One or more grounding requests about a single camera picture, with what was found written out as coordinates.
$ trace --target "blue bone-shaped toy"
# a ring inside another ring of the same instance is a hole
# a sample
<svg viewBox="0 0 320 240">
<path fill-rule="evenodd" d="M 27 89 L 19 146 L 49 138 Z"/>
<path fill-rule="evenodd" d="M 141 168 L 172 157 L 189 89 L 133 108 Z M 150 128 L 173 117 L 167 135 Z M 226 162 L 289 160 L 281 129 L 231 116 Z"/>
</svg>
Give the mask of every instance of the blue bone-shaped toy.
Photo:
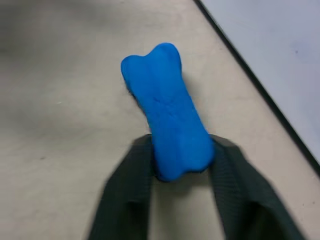
<svg viewBox="0 0 320 240">
<path fill-rule="evenodd" d="M 128 56 L 121 72 L 151 129 L 158 178 L 172 181 L 203 171 L 214 145 L 187 91 L 176 47 L 161 43 L 146 56 Z"/>
</svg>

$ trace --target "black baseboard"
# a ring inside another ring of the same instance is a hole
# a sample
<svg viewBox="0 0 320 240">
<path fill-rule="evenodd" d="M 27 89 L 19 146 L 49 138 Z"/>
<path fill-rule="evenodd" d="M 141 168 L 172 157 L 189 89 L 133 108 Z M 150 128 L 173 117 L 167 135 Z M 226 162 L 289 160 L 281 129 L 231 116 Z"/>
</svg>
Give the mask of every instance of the black baseboard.
<svg viewBox="0 0 320 240">
<path fill-rule="evenodd" d="M 264 89 L 262 84 L 259 82 L 257 77 L 254 75 L 254 73 L 251 71 L 250 67 L 247 65 L 247 63 L 244 61 L 244 59 L 240 56 L 240 54 L 237 52 L 236 48 L 231 44 L 231 42 L 228 40 L 228 38 L 225 36 L 223 31 L 219 28 L 219 25 L 215 22 L 214 18 L 209 15 L 207 12 L 207 9 L 202 4 L 200 0 L 193 0 L 195 4 L 198 6 L 200 11 L 203 13 L 205 18 L 208 20 L 208 22 L 211 24 L 211 26 L 214 28 L 216 33 L 220 36 L 221 40 L 225 44 L 225 46 L 228 48 L 228 50 L 231 52 L 235 60 L 238 62 L 238 64 L 242 67 L 245 74 L 248 76 L 248 78 L 251 80 L 255 88 L 258 90 L 260 95 L 263 97 L 263 99 L 268 104 L 269 108 L 272 110 L 272 112 L 275 114 L 277 119 L 280 121 L 281 125 L 285 128 L 291 139 L 295 142 L 296 146 L 299 148 L 301 153 L 304 155 L 304 157 L 307 159 L 311 167 L 314 169 L 318 177 L 320 178 L 320 165 L 314 158 L 314 156 L 311 154 L 311 152 L 308 150 L 306 145 L 302 142 L 296 131 L 293 129 L 293 127 L 290 125 L 289 121 L 286 119 L 286 117 L 282 114 L 280 109 L 277 107 L 275 102 L 272 100 L 272 98 L 269 96 L 267 91 Z"/>
</svg>

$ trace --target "beige floor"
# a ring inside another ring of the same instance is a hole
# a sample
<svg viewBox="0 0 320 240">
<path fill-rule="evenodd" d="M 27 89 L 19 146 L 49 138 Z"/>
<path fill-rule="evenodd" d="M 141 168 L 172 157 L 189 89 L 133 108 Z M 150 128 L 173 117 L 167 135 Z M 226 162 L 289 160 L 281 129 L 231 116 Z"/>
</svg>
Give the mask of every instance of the beige floor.
<svg viewBox="0 0 320 240">
<path fill-rule="evenodd" d="M 0 239 L 86 238 L 104 181 L 148 132 L 120 62 L 172 42 L 208 131 L 241 145 L 320 240 L 319 178 L 192 0 L 30 0 L 14 12 L 0 59 Z M 150 235 L 223 238 L 205 175 L 156 183 Z"/>
</svg>

